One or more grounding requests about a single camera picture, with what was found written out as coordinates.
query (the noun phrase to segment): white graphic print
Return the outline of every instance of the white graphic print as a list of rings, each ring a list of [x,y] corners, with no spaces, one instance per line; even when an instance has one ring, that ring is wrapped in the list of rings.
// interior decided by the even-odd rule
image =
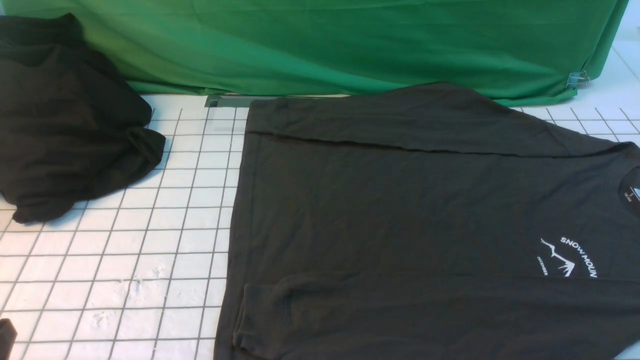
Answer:
[[[540,241],[542,241],[543,244],[545,244],[546,246],[548,246],[551,249],[551,257],[552,258],[558,258],[562,261],[564,261],[564,266],[560,266],[558,269],[564,269],[564,276],[565,277],[569,277],[569,275],[571,275],[571,272],[573,271],[573,268],[575,268],[575,263],[572,263],[571,261],[568,261],[567,259],[563,258],[562,256],[556,254],[556,247],[549,244],[548,242],[546,242],[545,240],[540,239]]]

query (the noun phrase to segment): green backdrop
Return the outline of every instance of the green backdrop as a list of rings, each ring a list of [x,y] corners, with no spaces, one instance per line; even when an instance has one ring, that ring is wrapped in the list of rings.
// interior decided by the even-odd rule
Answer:
[[[507,105],[600,75],[628,0],[2,0],[73,13],[140,92],[368,94],[447,81]]]

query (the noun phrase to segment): grid line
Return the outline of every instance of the grid line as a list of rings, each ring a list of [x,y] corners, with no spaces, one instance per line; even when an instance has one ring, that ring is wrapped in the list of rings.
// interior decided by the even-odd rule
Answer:
[[[78,221],[78,223],[76,224],[76,229],[78,228],[78,226],[80,226],[80,221]],[[46,300],[44,301],[44,305],[43,305],[43,309],[40,310],[40,314],[38,315],[38,319],[36,320],[36,324],[33,326],[33,331],[31,332],[31,336],[29,337],[29,343],[31,343],[33,341],[33,336],[36,333],[36,330],[38,330],[38,325],[40,324],[40,320],[42,319],[42,315],[44,314],[44,310],[47,307],[47,303],[49,302],[49,299],[51,298],[51,293],[53,293],[53,288],[56,287],[56,281],[58,280],[58,277],[60,276],[60,272],[62,271],[62,267],[65,265],[65,262],[67,260],[67,254],[69,253],[69,249],[71,249],[71,244],[73,244],[74,242],[74,238],[76,237],[76,234],[74,233],[74,235],[71,237],[71,240],[69,241],[69,245],[67,245],[67,249],[65,251],[65,255],[62,257],[62,262],[60,263],[60,267],[58,268],[58,271],[56,272],[56,277],[54,278],[53,284],[51,284],[51,287],[49,288],[49,294],[47,295]],[[24,353],[22,353],[22,357],[24,358],[27,355],[27,350],[29,350],[29,344],[27,344],[26,348],[24,349]]]
[[[180,118],[181,116],[182,116],[182,109],[180,109],[180,113],[178,114],[178,118]],[[176,123],[176,126],[173,129],[174,137],[175,137],[175,132],[176,132],[177,129],[178,129],[178,123]],[[171,146],[169,148],[169,152],[171,152],[171,149],[173,148],[174,144],[175,144],[175,142],[172,141],[171,142]],[[160,176],[159,186],[162,184],[165,174],[166,173],[163,171],[162,175]],[[160,189],[158,189],[158,191],[156,191],[156,196],[155,196],[155,199],[154,199],[154,206],[157,204],[159,195],[160,195]],[[111,350],[109,351],[109,359],[111,359],[111,357],[113,356],[113,351],[115,349],[115,341],[118,339],[118,333],[120,332],[120,325],[122,324],[122,317],[124,316],[124,312],[125,312],[125,309],[127,307],[127,301],[129,301],[129,294],[131,293],[131,287],[135,286],[133,284],[134,281],[140,281],[139,279],[135,279],[136,278],[135,273],[136,273],[136,268],[138,267],[138,263],[140,262],[140,256],[141,256],[141,253],[142,253],[142,249],[145,246],[145,241],[147,240],[148,229],[149,229],[149,225],[151,224],[152,217],[153,217],[153,210],[151,211],[151,214],[149,215],[149,220],[147,220],[147,228],[145,230],[145,235],[144,235],[144,237],[142,239],[142,242],[140,243],[140,251],[138,253],[138,256],[136,258],[136,263],[134,264],[133,270],[131,272],[132,280],[128,282],[129,286],[127,287],[127,292],[125,294],[124,301],[122,302],[122,308],[120,309],[120,316],[118,317],[118,325],[116,325],[116,331],[115,331],[115,333],[113,335],[114,342],[112,342]]]
[[[236,120],[235,120],[235,116],[234,116],[234,123],[232,126],[232,130],[231,132],[234,133],[236,130]],[[229,154],[227,156],[227,171],[225,171],[225,182],[223,183],[225,186],[227,185],[227,176],[229,174],[229,163],[231,161],[231,149],[233,148],[234,142],[233,142],[233,138],[231,139],[231,141],[229,142]],[[220,205],[223,205],[225,203],[225,194],[226,192],[224,191],[225,189],[223,189],[222,191],[222,199],[220,202]],[[220,213],[218,215],[218,224],[217,224],[217,228],[220,228],[220,218],[222,217],[222,207],[220,208]],[[216,230],[216,238],[213,241],[213,250],[216,250],[216,243],[218,242],[218,230]],[[215,254],[213,254],[211,256],[211,263],[209,264],[209,272],[207,272],[207,274],[209,274],[209,276],[211,276],[211,270],[213,269],[213,261],[215,259]],[[202,314],[200,315],[200,327],[198,329],[198,339],[196,341],[196,351],[195,354],[193,354],[193,359],[197,360],[198,358],[198,351],[200,350],[200,336],[202,335],[202,324],[204,323],[204,314],[205,314],[205,310],[206,310],[206,305],[207,305],[207,296],[209,294],[209,284],[211,283],[211,281],[207,281],[207,287],[204,291],[204,301],[202,304]]]
[[[120,199],[120,205],[122,205],[122,201],[124,201],[124,194],[122,195],[122,198]],[[109,246],[109,240],[111,239],[111,235],[113,234],[113,227],[116,224],[116,220],[118,219],[118,213],[120,212],[120,209],[118,208],[116,210],[116,214],[113,217],[113,222],[111,223],[111,230],[109,231],[109,236],[107,237],[107,241],[104,242],[104,248],[102,249],[102,254],[100,255],[100,259],[98,260],[98,265],[95,267],[95,272],[93,273],[93,281],[91,282],[91,285],[89,285],[89,291],[86,294],[86,298],[84,300],[84,305],[82,310],[80,310],[80,316],[78,317],[78,323],[76,324],[76,328],[74,329],[74,333],[73,335],[71,335],[71,340],[69,341],[69,348],[67,349],[67,354],[65,355],[65,359],[69,358],[69,354],[71,354],[71,348],[74,346],[74,340],[76,338],[76,334],[78,332],[78,329],[80,328],[80,323],[82,322],[82,318],[84,316],[84,312],[86,311],[86,306],[89,303],[89,297],[91,296],[91,291],[93,291],[93,285],[95,284],[95,280],[98,276],[98,272],[100,271],[100,266],[102,265],[102,260],[104,259],[104,253],[107,250],[107,246]],[[82,218],[80,219],[80,221],[78,221],[78,226],[80,226],[80,223],[82,222]],[[27,348],[24,350],[24,354],[23,356],[26,356],[27,354],[27,349],[28,349],[29,345],[27,344]]]

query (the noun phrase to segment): white tile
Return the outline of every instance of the white tile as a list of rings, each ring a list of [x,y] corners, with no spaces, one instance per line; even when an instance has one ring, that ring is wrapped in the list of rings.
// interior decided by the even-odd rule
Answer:
[[[157,131],[162,135],[169,136],[175,133],[175,127],[177,125],[178,125],[177,120],[152,121],[149,124],[149,129],[153,131]]]
[[[244,135],[234,135],[231,141],[231,151],[242,151],[244,145]]]
[[[549,106],[547,108],[551,117],[554,120],[577,120],[578,118],[575,116],[571,108],[560,107],[560,106]]]
[[[4,231],[11,222],[13,210],[0,210],[0,230]]]
[[[64,256],[30,257],[18,281],[53,281],[63,259]]]
[[[184,221],[185,229],[215,229],[218,227],[220,208],[189,208]]]
[[[143,280],[168,279],[173,267],[173,254],[143,254],[140,255],[135,276]]]
[[[155,344],[155,341],[116,341],[110,360],[151,360]]]
[[[131,188],[157,188],[163,177],[163,170],[151,170],[144,179],[132,184]]]
[[[225,182],[225,186],[228,188],[237,188],[239,178],[239,169],[229,169],[229,171],[227,172],[227,181]]]
[[[24,256],[0,256],[0,281],[15,281],[26,259]]]
[[[17,283],[4,307],[5,310],[34,310],[42,309],[52,282]]]
[[[200,151],[202,135],[182,135],[173,138],[171,151]]]
[[[236,200],[237,188],[225,188],[225,196],[222,200],[222,206],[233,206]]]
[[[211,277],[227,276],[227,259],[226,252],[217,252],[213,254],[213,265],[211,266]]]
[[[216,234],[216,252],[229,251],[229,229],[219,229]]]
[[[198,168],[227,168],[228,158],[228,152],[201,152]]]
[[[59,219],[50,221],[42,227],[43,231],[75,231],[84,210],[70,210]]]
[[[213,252],[215,230],[184,230],[180,240],[180,252]]]
[[[180,120],[203,120],[208,114],[209,108],[185,108],[180,113]]]
[[[70,343],[32,343],[29,344],[25,360],[65,360]]]
[[[157,189],[127,189],[120,206],[126,208],[153,208],[156,201]]]
[[[615,360],[638,360],[638,359],[640,359],[640,342],[629,346],[615,358]]]
[[[618,142],[616,135],[592,135],[594,138],[604,139],[612,142]]]
[[[29,255],[38,233],[0,233],[0,255]]]
[[[194,188],[191,191],[190,208],[219,207],[222,203],[222,188]]]
[[[169,280],[132,281],[126,308],[162,307],[168,286]]]
[[[236,108],[211,108],[208,119],[233,120],[236,117]]]
[[[64,255],[67,253],[71,239],[75,233],[63,231],[60,233],[41,233],[32,255]]]
[[[197,340],[161,340],[156,345],[154,360],[193,359]]]
[[[150,217],[151,209],[121,209],[113,230],[144,230]]]
[[[166,296],[167,307],[204,306],[207,280],[173,280]]]
[[[231,141],[231,135],[205,135],[202,151],[229,151]]]
[[[144,231],[113,231],[104,253],[137,254],[140,252],[144,238]]]
[[[602,120],[596,108],[577,106],[572,108],[572,110],[579,120]]]
[[[11,323],[18,332],[16,341],[29,341],[36,322],[38,321],[38,316],[40,316],[40,312],[38,311],[11,313]]]
[[[187,120],[178,122],[175,129],[176,135],[202,135],[205,120]]]
[[[242,152],[231,152],[229,155],[229,168],[240,168]]]
[[[229,229],[231,227],[231,216],[233,215],[233,208],[222,208],[220,210],[220,223],[218,229]]]
[[[86,308],[122,307],[128,287],[129,281],[97,281],[91,288]]]
[[[211,360],[213,359],[213,352],[216,348],[215,339],[201,339],[198,344],[198,355],[196,360]]]
[[[208,120],[204,130],[206,135],[231,135],[233,132],[233,120]]]
[[[620,142],[634,142],[640,146],[640,135],[617,135]]]
[[[160,189],[156,208],[186,208],[189,204],[191,188]]]
[[[556,120],[556,125],[580,134],[587,133],[578,120]]]
[[[161,309],[126,309],[122,314],[117,339],[154,339],[161,315]]]
[[[120,207],[123,195],[124,190],[120,190],[105,197],[91,200],[86,207],[88,209],[117,209]]]
[[[198,169],[193,181],[194,188],[207,188],[212,186],[224,186],[225,174],[223,169]]]
[[[69,254],[102,254],[108,238],[109,231],[76,233]]]
[[[179,230],[147,231],[142,253],[175,252],[180,240]]]
[[[154,209],[149,223],[150,230],[182,229],[186,209]]]
[[[0,306],[4,306],[4,302],[9,298],[9,293],[13,288],[13,284],[0,283]]]
[[[174,106],[156,107],[152,120],[177,120],[180,117],[182,109]]]
[[[627,118],[629,120],[640,120],[640,107],[638,107],[638,108],[632,108],[632,107],[622,108],[622,111],[624,111],[625,115],[627,116]]]
[[[11,221],[9,226],[6,228],[7,231],[40,231],[42,229],[43,224],[40,222],[30,222],[28,224],[18,224],[15,221]]]
[[[244,134],[246,132],[246,120],[236,120],[234,124],[234,134]]]
[[[96,280],[122,280],[133,277],[136,255],[105,255],[102,257]]]
[[[90,281],[93,280],[100,256],[67,256],[58,280]]]
[[[196,168],[198,156],[198,152],[172,152],[169,155],[166,168]]]
[[[82,314],[76,340],[113,340],[121,310],[86,310]]]
[[[165,170],[163,188],[190,188],[195,170]]]
[[[78,230],[111,230],[117,209],[87,209]]]
[[[82,309],[91,282],[56,282],[51,290],[51,295],[47,301],[46,309]]]
[[[71,344],[71,351],[66,360],[109,360],[111,342],[76,342]]]
[[[33,333],[33,341],[70,341],[78,320],[80,311],[44,311]]]
[[[24,351],[27,349],[26,343],[17,343],[13,344],[13,348],[11,349],[11,356],[9,360],[22,360],[22,355]]]
[[[246,120],[249,117],[249,108],[236,108],[236,120]]]
[[[197,338],[201,319],[202,308],[166,309],[160,324],[159,337],[161,339]]]
[[[582,126],[587,131],[587,134],[611,134],[611,129],[607,126],[604,120],[583,120]]]
[[[638,134],[638,130],[629,120],[608,120],[607,125],[614,134]]]
[[[522,108],[522,111],[541,120],[553,120],[546,108]]]
[[[206,279],[210,265],[211,254],[179,254],[173,267],[173,278]]]
[[[204,318],[202,319],[201,338],[215,338],[218,330],[218,320],[220,319],[219,307],[208,307],[204,309]]]
[[[622,112],[620,108],[599,106],[597,110],[605,120],[627,120],[627,116]]]
[[[207,292],[207,306],[222,306],[227,287],[226,279],[209,280],[209,291]]]

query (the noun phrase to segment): black fabric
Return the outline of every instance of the black fabric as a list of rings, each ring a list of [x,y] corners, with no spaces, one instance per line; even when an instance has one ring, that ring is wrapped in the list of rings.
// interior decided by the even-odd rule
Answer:
[[[150,106],[82,39],[73,15],[0,17],[0,192],[20,223],[147,175],[164,137]]]
[[[638,297],[634,281],[298,274],[244,287],[234,345],[286,360],[612,359],[640,338]]]
[[[638,166],[453,85],[255,101],[215,358],[612,359],[640,340]]]

